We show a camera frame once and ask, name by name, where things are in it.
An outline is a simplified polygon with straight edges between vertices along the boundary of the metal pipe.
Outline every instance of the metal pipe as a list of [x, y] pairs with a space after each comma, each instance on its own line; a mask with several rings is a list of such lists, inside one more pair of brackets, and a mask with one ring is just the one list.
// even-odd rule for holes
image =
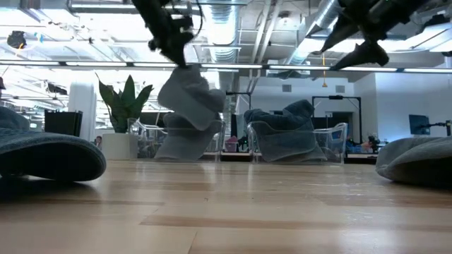
[[261, 53], [259, 54], [259, 58], [258, 58], [258, 61], [257, 61], [258, 64], [262, 62], [263, 56], [266, 53], [268, 42], [270, 41], [270, 38], [271, 38], [271, 35], [272, 35], [272, 32], [273, 32], [273, 28], [275, 27], [276, 19], [278, 19], [278, 14], [280, 13], [280, 9], [281, 9], [282, 4], [283, 4], [283, 0], [277, 0], [276, 1], [276, 5], [275, 5], [275, 8], [273, 9], [273, 15], [271, 17], [270, 24], [268, 25], [266, 36], [263, 39], [263, 45], [262, 45], [262, 48], [261, 48]]
[[251, 53], [251, 59], [249, 61], [249, 63], [251, 64], [253, 64], [254, 61], [256, 60], [257, 51], [262, 40], [263, 30], [266, 27], [267, 17], [269, 13], [270, 13], [270, 0], [267, 0], [263, 6], [262, 21], [261, 24], [259, 25], [259, 29], [257, 30], [256, 41], [254, 42], [253, 51]]

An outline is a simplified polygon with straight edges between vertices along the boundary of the wooden surface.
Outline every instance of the wooden surface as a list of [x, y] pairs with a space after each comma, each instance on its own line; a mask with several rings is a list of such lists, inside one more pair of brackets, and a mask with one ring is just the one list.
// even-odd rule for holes
[[452, 195], [370, 165], [109, 162], [87, 184], [0, 179], [0, 253], [452, 253]]

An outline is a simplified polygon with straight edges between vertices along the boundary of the gray cloth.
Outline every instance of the gray cloth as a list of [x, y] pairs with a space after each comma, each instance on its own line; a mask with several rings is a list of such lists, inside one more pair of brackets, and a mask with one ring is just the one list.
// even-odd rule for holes
[[216, 89], [209, 90], [199, 66], [193, 65], [175, 68], [157, 99], [160, 105], [175, 111], [203, 131], [223, 111], [226, 94]]
[[222, 121], [211, 121], [209, 127], [200, 131], [184, 117], [172, 113], [166, 114], [163, 122], [167, 137], [157, 151], [156, 159], [175, 159], [181, 161], [196, 161], [201, 158], [216, 133], [222, 130]]
[[260, 109], [248, 110], [245, 121], [256, 132], [257, 145], [267, 162], [326, 160], [316, 142], [311, 116], [314, 108], [305, 99], [292, 103], [273, 115]]
[[107, 163], [101, 151], [78, 137], [26, 131], [28, 121], [0, 107], [0, 174], [60, 181], [90, 181]]
[[452, 185], [452, 137], [404, 138], [384, 146], [376, 172], [387, 179], [423, 186]]

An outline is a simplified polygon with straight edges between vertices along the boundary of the ceiling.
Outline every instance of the ceiling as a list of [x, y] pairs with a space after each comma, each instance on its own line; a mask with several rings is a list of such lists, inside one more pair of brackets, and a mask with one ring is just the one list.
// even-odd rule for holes
[[[202, 4], [214, 2], [213, 0], [200, 0]], [[131, 6], [119, 6], [113, 8], [111, 4], [120, 4], [120, 0], [109, 0], [109, 8], [64, 8], [65, 0], [41, 0], [40, 9], [19, 9], [2, 8], [0, 4], [0, 59], [10, 60], [46, 60], [46, 61], [145, 61], [145, 62], [168, 62], [168, 60], [156, 52], [151, 52], [148, 48], [148, 41], [152, 35], [145, 28], [144, 22]], [[237, 35], [238, 39], [234, 46], [238, 49], [239, 63], [253, 63], [252, 59], [256, 38], [258, 38], [258, 28], [263, 22], [263, 9], [270, 1], [267, 0], [236, 0], [239, 4], [239, 20]], [[105, 4], [100, 0], [73, 0], [73, 6], [77, 4]], [[333, 65], [341, 59], [347, 52], [353, 50], [356, 43], [361, 40], [347, 40], [326, 52], [323, 57], [309, 54], [319, 50], [323, 44], [324, 37], [328, 31], [321, 33], [316, 39], [304, 39], [299, 37], [300, 24], [306, 17], [315, 15], [319, 6], [319, 0], [286, 0], [282, 1], [279, 13], [273, 13], [275, 7], [270, 8], [270, 15], [264, 20], [266, 26], [262, 34], [265, 38], [270, 35], [269, 44], [258, 44], [258, 49], [264, 50], [262, 61], [281, 61], [289, 57], [297, 48], [307, 53], [306, 64]], [[438, 37], [437, 30], [428, 30], [425, 33], [415, 36], [420, 25], [428, 20], [438, 11], [445, 11], [447, 8], [435, 10], [430, 13], [418, 13], [412, 22], [407, 25], [398, 25], [390, 31], [390, 38], [396, 40], [386, 40], [380, 42], [381, 46], [390, 53], [391, 61], [389, 67], [434, 67], [444, 60], [441, 51], [452, 50], [452, 27], [444, 28], [440, 40], [432, 42], [431, 38]], [[270, 23], [273, 15], [278, 15], [272, 29]], [[200, 28], [201, 19], [194, 16], [194, 30]], [[185, 57], [188, 62], [211, 62], [209, 44], [209, 34], [211, 22], [204, 20], [203, 27], [198, 37], [185, 48]], [[6, 38], [13, 30], [26, 32], [27, 47], [22, 50], [14, 49], [7, 45]], [[419, 41], [424, 43], [432, 42], [430, 45], [421, 47]], [[0, 66], [0, 74], [4, 73], [6, 93], [17, 96], [31, 97], [52, 97], [46, 92], [47, 83], [52, 83], [69, 90], [71, 84], [70, 77], [77, 75], [71, 70], [52, 70], [46, 68], [24, 68], [20, 66]], [[150, 98], [149, 109], [159, 109], [154, 103], [155, 95], [161, 85], [166, 81], [170, 72], [161, 71], [116, 71], [97, 70], [104, 83], [115, 85], [120, 89], [124, 85], [128, 75], [132, 75], [136, 81], [137, 90], [143, 83], [153, 84], [155, 91]], [[239, 72], [240, 75], [248, 75], [248, 72]], [[204, 73], [212, 87], [219, 84], [219, 75], [215, 71]], [[322, 72], [312, 71], [307, 77], [319, 77]], [[353, 73], [331, 73], [330, 77], [347, 77], [353, 80], [356, 75]], [[50, 102], [53, 107], [62, 107], [64, 102]]]

